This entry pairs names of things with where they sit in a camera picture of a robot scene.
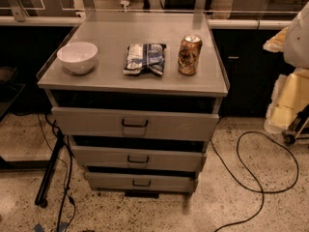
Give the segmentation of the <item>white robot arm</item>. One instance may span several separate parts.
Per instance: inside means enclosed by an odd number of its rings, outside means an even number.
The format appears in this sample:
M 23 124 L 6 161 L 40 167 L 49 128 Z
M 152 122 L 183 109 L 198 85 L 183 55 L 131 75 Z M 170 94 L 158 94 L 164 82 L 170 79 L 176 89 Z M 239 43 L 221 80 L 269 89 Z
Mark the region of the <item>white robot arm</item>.
M 288 27 L 265 42 L 263 49 L 282 52 L 284 61 L 295 68 L 287 77 L 279 75 L 267 109 L 264 129 L 279 134 L 309 104 L 309 2 Z

